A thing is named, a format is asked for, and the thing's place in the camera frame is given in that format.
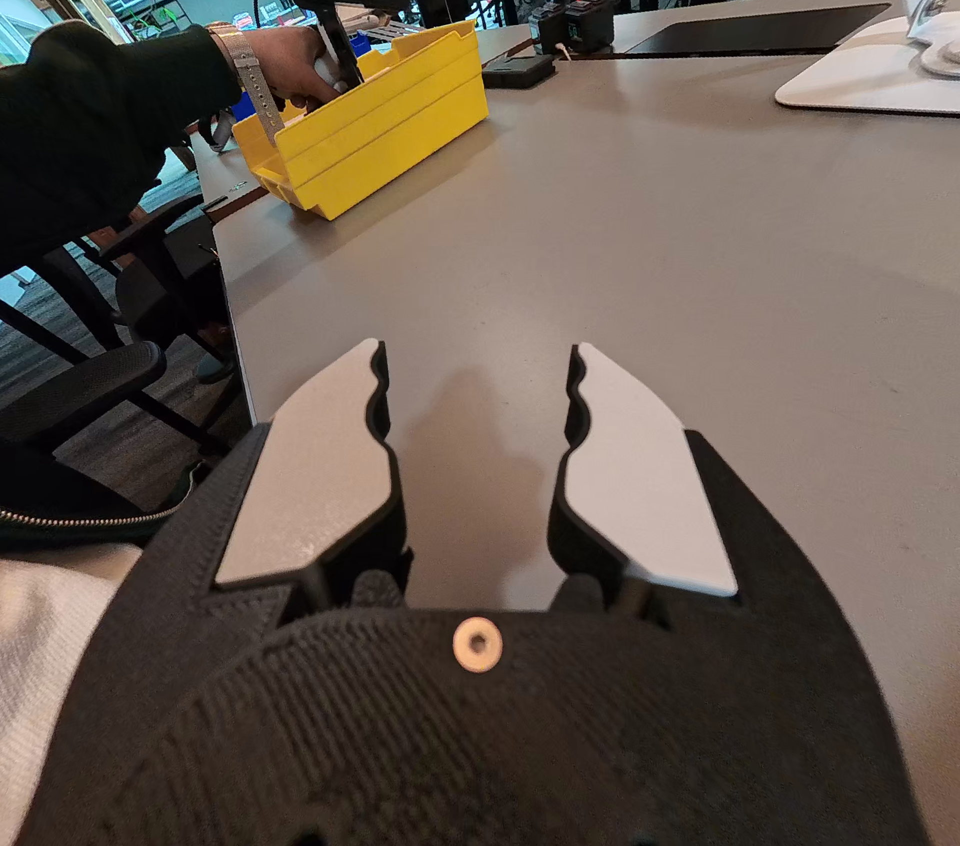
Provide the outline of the white shirt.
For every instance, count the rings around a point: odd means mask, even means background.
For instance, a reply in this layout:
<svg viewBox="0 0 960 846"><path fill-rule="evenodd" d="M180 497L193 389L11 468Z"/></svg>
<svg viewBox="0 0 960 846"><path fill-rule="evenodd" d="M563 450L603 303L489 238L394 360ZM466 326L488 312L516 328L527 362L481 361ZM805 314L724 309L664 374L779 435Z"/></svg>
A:
<svg viewBox="0 0 960 846"><path fill-rule="evenodd" d="M78 663L140 555L105 543L2 559L2 844L16 840Z"/></svg>

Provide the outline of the person's left hand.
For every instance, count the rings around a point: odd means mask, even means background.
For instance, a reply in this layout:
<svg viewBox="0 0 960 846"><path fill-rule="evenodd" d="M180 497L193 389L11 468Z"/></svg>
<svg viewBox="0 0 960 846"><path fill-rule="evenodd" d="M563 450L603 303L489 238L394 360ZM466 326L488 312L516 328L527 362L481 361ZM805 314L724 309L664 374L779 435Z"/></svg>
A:
<svg viewBox="0 0 960 846"><path fill-rule="evenodd" d="M246 32L246 40L275 97L306 112L313 112L339 97L315 67L327 54L327 48L314 27L251 29Z"/></svg>

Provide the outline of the grey desk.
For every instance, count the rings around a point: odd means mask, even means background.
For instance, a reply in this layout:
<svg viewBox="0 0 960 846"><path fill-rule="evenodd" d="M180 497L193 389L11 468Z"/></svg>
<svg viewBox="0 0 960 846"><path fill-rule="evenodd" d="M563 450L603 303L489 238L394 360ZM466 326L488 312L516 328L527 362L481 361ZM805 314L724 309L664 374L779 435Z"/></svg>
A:
<svg viewBox="0 0 960 846"><path fill-rule="evenodd" d="M215 239L254 420L385 343L412 606L552 599L591 343L818 569L958 844L958 122L780 107L808 62L565 62L336 221L265 196Z"/></svg>

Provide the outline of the person's left forearm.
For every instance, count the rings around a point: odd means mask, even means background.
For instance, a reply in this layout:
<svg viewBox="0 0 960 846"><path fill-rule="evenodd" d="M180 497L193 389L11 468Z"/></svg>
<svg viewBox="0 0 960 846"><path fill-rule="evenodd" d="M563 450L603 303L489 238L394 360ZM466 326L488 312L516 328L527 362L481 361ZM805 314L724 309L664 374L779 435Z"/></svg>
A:
<svg viewBox="0 0 960 846"><path fill-rule="evenodd" d="M198 26L116 44L70 21L1 70L2 275L124 219L186 128L241 96Z"/></svg>

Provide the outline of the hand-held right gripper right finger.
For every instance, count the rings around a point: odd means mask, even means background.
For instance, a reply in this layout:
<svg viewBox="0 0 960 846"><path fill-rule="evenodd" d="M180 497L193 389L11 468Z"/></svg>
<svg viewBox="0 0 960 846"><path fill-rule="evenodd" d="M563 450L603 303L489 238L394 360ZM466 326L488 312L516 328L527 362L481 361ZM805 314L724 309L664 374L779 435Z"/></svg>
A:
<svg viewBox="0 0 960 846"><path fill-rule="evenodd" d="M547 547L603 598L627 581L734 598L738 579L688 430L646 384L587 342L570 350L568 411Z"/></svg>

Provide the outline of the black charger dock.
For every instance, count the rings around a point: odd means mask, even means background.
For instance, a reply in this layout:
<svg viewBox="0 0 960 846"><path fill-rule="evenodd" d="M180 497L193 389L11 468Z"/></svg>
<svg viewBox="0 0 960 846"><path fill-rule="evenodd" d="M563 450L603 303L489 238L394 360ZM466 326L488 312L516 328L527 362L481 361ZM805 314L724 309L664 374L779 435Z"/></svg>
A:
<svg viewBox="0 0 960 846"><path fill-rule="evenodd" d="M620 0L548 0L528 20L539 55L593 55L612 46Z"/></svg>

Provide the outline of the black office chair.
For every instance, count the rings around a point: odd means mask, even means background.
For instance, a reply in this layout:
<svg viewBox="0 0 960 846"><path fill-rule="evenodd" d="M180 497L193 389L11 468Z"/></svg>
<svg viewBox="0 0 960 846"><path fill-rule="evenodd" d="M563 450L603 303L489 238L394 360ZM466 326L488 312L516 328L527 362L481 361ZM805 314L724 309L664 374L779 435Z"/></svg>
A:
<svg viewBox="0 0 960 846"><path fill-rule="evenodd" d="M21 252L2 265L4 274L26 266L66 301L102 347L88 357L2 302L2 322L69 364L69 369L23 400L2 409L2 436L52 453L78 432L124 402L147 412L195 442L204 454L223 455L227 446L210 431L239 392L233 355L206 337L227 323L226 300L213 253L209 218L176 223L203 206L203 195L178 197L145 218L128 222L96 252L98 264L133 261L114 274L117 307L112 307L63 243ZM220 398L196 424L146 393L166 370L165 351L185 336L227 373Z"/></svg>

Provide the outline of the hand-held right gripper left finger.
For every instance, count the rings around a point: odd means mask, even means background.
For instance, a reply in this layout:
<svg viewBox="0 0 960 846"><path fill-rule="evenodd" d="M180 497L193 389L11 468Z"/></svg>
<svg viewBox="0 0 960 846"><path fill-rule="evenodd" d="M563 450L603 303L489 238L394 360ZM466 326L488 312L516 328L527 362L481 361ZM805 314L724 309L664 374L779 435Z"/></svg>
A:
<svg viewBox="0 0 960 846"><path fill-rule="evenodd" d="M214 577L218 588L352 588L367 570L405 582L389 384L385 344L366 338L276 411Z"/></svg>

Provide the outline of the yellow plastic bin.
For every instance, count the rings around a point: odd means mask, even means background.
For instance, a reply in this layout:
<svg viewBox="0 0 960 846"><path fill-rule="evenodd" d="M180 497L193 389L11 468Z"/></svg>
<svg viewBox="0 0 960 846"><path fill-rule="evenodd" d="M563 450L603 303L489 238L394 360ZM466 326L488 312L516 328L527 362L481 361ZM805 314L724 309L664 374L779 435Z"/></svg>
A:
<svg viewBox="0 0 960 846"><path fill-rule="evenodd" d="M259 185L334 220L489 115L470 21L400 36L358 60L363 83L287 120L269 139L257 115L233 128Z"/></svg>

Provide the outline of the metal wristwatch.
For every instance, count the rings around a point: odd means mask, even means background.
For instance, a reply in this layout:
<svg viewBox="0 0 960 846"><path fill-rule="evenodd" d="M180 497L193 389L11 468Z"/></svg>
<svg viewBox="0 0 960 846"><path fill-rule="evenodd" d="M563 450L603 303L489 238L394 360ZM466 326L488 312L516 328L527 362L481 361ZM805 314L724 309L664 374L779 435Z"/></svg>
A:
<svg viewBox="0 0 960 846"><path fill-rule="evenodd" d="M233 24L225 22L211 23L206 30L225 50L267 140L276 145L276 136L284 128L284 121L249 38Z"/></svg>

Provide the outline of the black foam pad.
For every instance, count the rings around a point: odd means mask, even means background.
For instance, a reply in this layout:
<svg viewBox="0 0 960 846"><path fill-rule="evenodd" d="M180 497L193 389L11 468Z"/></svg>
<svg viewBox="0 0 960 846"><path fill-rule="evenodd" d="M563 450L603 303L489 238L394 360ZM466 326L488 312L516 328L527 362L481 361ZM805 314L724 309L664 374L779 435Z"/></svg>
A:
<svg viewBox="0 0 960 846"><path fill-rule="evenodd" d="M546 81L555 72L552 56L504 54L483 65L482 82L487 91L525 91Z"/></svg>

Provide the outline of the black desk mat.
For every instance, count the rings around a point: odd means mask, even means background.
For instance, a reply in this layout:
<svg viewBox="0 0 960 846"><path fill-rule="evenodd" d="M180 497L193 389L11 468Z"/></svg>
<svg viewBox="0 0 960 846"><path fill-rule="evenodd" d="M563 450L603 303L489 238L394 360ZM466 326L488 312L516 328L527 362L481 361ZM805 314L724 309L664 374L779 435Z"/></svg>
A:
<svg viewBox="0 0 960 846"><path fill-rule="evenodd" d="M659 59L819 56L886 12L888 2L673 23L626 51Z"/></svg>

